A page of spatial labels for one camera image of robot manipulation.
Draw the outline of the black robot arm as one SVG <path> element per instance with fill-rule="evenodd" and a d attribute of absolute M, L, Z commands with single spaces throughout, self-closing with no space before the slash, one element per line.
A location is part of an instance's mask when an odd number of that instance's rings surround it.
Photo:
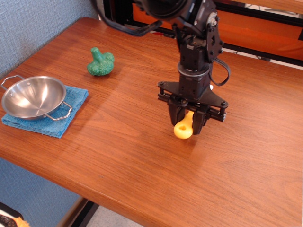
<path fill-rule="evenodd" d="M 224 121 L 228 102 L 216 95 L 210 84 L 222 86 L 212 77 L 216 62 L 231 74 L 230 67 L 218 58 L 223 41 L 218 31 L 216 5 L 211 0 L 137 0 L 140 10 L 172 25 L 180 52 L 179 81 L 158 83 L 158 98 L 167 102 L 171 123 L 176 126 L 192 111 L 191 127 L 197 135 L 207 120 Z"/>

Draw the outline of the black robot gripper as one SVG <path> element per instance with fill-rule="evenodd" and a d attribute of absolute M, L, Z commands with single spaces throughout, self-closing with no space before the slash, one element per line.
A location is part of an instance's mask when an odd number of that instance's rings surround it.
<path fill-rule="evenodd" d="M 185 111 L 192 111 L 193 134 L 200 134 L 206 122 L 213 118 L 223 122 L 226 118 L 227 101 L 210 88 L 209 73 L 200 75 L 180 74 L 178 82 L 160 81 L 158 99 L 169 106 L 173 126 L 185 117 Z"/>

